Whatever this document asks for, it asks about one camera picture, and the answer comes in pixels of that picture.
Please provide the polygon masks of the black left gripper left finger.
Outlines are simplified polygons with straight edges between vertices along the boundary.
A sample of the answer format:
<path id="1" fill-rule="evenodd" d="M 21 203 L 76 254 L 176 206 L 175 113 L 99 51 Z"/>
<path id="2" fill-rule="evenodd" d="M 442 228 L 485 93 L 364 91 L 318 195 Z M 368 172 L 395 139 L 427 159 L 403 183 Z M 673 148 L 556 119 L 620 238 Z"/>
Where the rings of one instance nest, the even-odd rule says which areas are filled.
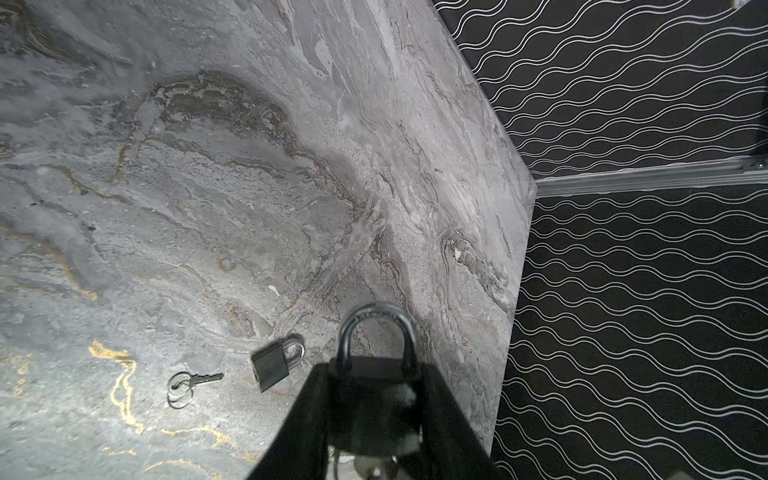
<path id="1" fill-rule="evenodd" d="M 328 367 L 321 363 L 312 368 L 277 436 L 248 480 L 326 478 Z"/>

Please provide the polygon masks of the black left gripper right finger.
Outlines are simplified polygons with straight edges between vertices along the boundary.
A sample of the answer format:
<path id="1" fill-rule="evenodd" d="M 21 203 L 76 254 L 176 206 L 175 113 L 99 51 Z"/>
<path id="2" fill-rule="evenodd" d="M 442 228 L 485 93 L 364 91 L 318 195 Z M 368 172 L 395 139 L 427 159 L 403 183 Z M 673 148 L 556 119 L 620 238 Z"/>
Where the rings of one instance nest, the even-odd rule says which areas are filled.
<path id="1" fill-rule="evenodd" d="M 439 369 L 421 365 L 426 479 L 500 479 Z"/>

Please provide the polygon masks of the black padlock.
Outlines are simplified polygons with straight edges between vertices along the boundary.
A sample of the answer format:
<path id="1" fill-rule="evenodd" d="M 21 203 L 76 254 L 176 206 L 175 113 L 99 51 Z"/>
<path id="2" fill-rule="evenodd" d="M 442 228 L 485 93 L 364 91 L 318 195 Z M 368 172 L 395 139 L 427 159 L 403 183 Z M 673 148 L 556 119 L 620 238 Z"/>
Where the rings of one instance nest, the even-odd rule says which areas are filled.
<path id="1" fill-rule="evenodd" d="M 387 320 L 403 336 L 399 359 L 354 357 L 352 335 L 367 320 Z M 420 449 L 421 369 L 413 318 L 402 308 L 370 302 L 343 321 L 336 357 L 329 363 L 328 442 L 354 455 L 400 457 Z"/>

